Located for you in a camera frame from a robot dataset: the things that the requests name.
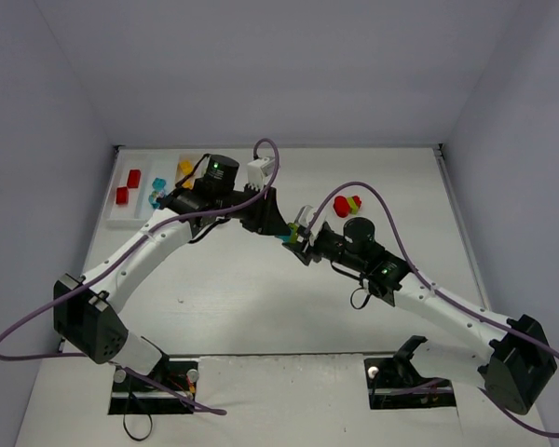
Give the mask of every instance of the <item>white enclosure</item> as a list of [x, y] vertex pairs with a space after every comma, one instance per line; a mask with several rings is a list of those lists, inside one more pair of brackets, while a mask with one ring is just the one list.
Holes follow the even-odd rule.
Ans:
[[[498, 312], [538, 319], [559, 348], [559, 0], [0, 0], [0, 331], [50, 300], [62, 273], [98, 263], [149, 212], [108, 208], [126, 156], [167, 165], [166, 156], [207, 148], [244, 163], [261, 137], [283, 156], [286, 218], [338, 183], [364, 179], [385, 193], [431, 276]], [[432, 153], [439, 143], [449, 197]], [[119, 145], [128, 147], [115, 165]], [[362, 198], [377, 239], [397, 253], [379, 208]], [[330, 445], [340, 436], [349, 445], [377, 441], [375, 429], [394, 445], [546, 445], [463, 387], [459, 419], [447, 411], [366, 419], [349, 380], [361, 352], [392, 351], [417, 332], [455, 340], [379, 303], [352, 311], [350, 284], [327, 265], [305, 268], [277, 240], [239, 230], [231, 223], [202, 247], [174, 253], [130, 299], [124, 319], [177, 353], [324, 355], [278, 358], [307, 367], [279, 419], [269, 408], [274, 395], [256, 388], [275, 358], [209, 357], [212, 371], [232, 363], [228, 377], [248, 365], [252, 387], [233, 393], [249, 404], [216, 394], [224, 384], [210, 381], [203, 399], [234, 402], [234, 416], [204, 416], [194, 425], [203, 430], [162, 417], [154, 445], [224, 445], [223, 436], [230, 445], [265, 444], [257, 433], [307, 445], [300, 435], [318, 427], [328, 429], [315, 442]], [[212, 255], [216, 244], [223, 256]], [[262, 255], [286, 278], [266, 271]], [[199, 263], [217, 276], [200, 279]], [[45, 314], [2, 350], [52, 352], [57, 343]], [[68, 388], [67, 373], [98, 385]], [[319, 373], [333, 377], [331, 389], [343, 385], [327, 400], [307, 385]], [[20, 447], [129, 444], [119, 420], [100, 417], [110, 375], [82, 360], [0, 363], [0, 447], [17, 442], [28, 401]], [[292, 393], [302, 399], [302, 420], [291, 418]], [[350, 410], [320, 415], [324, 402], [341, 398]], [[95, 413], [67, 413], [71, 400]], [[559, 431], [559, 371], [538, 407], [544, 425]], [[257, 414], [260, 430], [241, 438], [236, 424]], [[539, 423], [536, 411], [530, 418]], [[102, 437], [87, 436], [92, 424]]]

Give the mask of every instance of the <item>black cable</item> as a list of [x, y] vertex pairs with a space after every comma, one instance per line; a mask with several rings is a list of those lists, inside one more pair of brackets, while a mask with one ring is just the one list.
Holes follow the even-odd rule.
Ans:
[[368, 293], [366, 295], [366, 298], [364, 298], [364, 301], [362, 302], [362, 304], [360, 306], [355, 306], [354, 305], [354, 293], [356, 293], [357, 291], [363, 291], [364, 287], [359, 287], [358, 289], [356, 289], [351, 295], [350, 295], [350, 305], [352, 306], [352, 308], [356, 309], [356, 310], [362, 310], [366, 307], [366, 305], [369, 304], [369, 300], [371, 299], [371, 294]]
[[342, 270], [342, 269], [340, 269], [340, 268], [337, 268], [337, 267], [334, 265], [334, 262], [333, 262], [333, 261], [329, 262], [329, 265], [332, 267], [332, 269], [333, 269], [336, 273], [339, 273], [340, 275], [344, 275], [345, 277], [348, 277], [348, 278], [355, 279], [356, 281], [359, 280], [359, 277], [356, 277], [356, 276], [352, 275], [351, 273], [348, 273], [348, 272], [345, 271], [345, 270]]
[[376, 384], [379, 381], [379, 373], [375, 374], [373, 377], [373, 387], [371, 389], [371, 410], [375, 409], [375, 397], [376, 397]]
[[190, 240], [188, 243], [189, 244], [196, 244], [197, 242], [200, 242], [201, 240], [203, 240], [205, 238], [205, 236], [207, 236], [211, 232], [211, 230], [213, 228], [215, 228], [216, 226], [222, 225], [222, 224], [226, 224], [228, 222], [230, 222], [229, 217], [224, 217], [224, 219], [218, 219], [217, 221], [215, 221], [214, 223], [209, 225], [207, 228], [205, 228], [197, 237]]
[[176, 182], [176, 184], [174, 185], [174, 189], [172, 190], [172, 192], [169, 194], [169, 196], [173, 196], [173, 197], [177, 197], [180, 192], [184, 189], [183, 188], [183, 184], [184, 182], [186, 182], [188, 179], [190, 179], [193, 175], [195, 175], [195, 172], [197, 172], [198, 166], [203, 162], [203, 160], [205, 158], [207, 158], [208, 156], [211, 156], [211, 154], [203, 154], [203, 156], [199, 159], [199, 161], [197, 162], [197, 164], [193, 167], [193, 169], [186, 174], [181, 180], [179, 180], [178, 182]]
[[188, 174], [186, 174], [180, 181], [176, 182], [176, 184], [174, 186], [176, 186], [177, 188], [182, 187], [184, 182], [186, 182], [193, 175], [195, 175], [195, 172], [197, 172], [197, 169], [198, 169], [198, 165], [200, 165], [203, 162], [203, 160], [210, 155], [211, 154], [203, 154], [203, 156], [199, 159], [197, 164], [193, 167], [193, 170], [191, 170]]
[[[122, 413], [122, 426], [124, 427], [124, 431], [127, 432], [127, 435], [129, 435], [129, 438], [131, 438], [132, 440], [136, 440], [137, 442], [142, 442], [147, 438], [149, 438], [149, 436], [151, 436], [151, 432], [153, 431], [153, 417], [151, 417], [151, 414], [147, 411], [143, 403], [132, 392], [131, 389], [132, 377], [128, 375], [128, 378], [129, 378], [129, 395], [127, 396], [127, 403], [125, 404], [124, 412]], [[129, 428], [127, 427], [127, 413], [129, 412], [129, 405], [131, 400], [149, 418], [149, 433], [147, 433], [142, 438], [137, 438], [136, 436], [131, 435], [129, 432]]]

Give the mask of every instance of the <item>red cube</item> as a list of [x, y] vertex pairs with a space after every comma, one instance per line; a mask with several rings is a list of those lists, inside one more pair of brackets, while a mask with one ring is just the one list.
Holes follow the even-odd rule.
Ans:
[[129, 172], [129, 178], [127, 179], [127, 188], [130, 189], [138, 188], [140, 180], [141, 180], [141, 171], [139, 169], [131, 169]]
[[116, 189], [116, 204], [126, 205], [127, 203], [129, 203], [129, 188], [120, 186]]

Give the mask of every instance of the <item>yellow block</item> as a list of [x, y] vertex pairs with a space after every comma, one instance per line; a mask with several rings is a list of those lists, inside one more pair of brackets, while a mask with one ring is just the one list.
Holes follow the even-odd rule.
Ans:
[[352, 214], [358, 214], [358, 205], [356, 205], [356, 202], [354, 201], [354, 199], [352, 197], [348, 197], [346, 198], [346, 200], [348, 201], [348, 204], [350, 206], [350, 212]]
[[189, 160], [183, 160], [180, 162], [180, 170], [184, 175], [190, 174], [193, 170], [193, 164]]

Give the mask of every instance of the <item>white wall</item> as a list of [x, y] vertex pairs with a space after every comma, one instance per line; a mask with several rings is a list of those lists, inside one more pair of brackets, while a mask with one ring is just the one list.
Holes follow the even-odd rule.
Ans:
[[[0, 0], [0, 331], [80, 272], [113, 151], [34, 2]], [[10, 353], [54, 349], [50, 316]], [[14, 444], [37, 362], [0, 362], [0, 447]]]
[[37, 0], [112, 140], [435, 143], [519, 0]]
[[[559, 1], [521, 4], [445, 155], [496, 310], [559, 348]], [[539, 408], [559, 429], [559, 370]]]

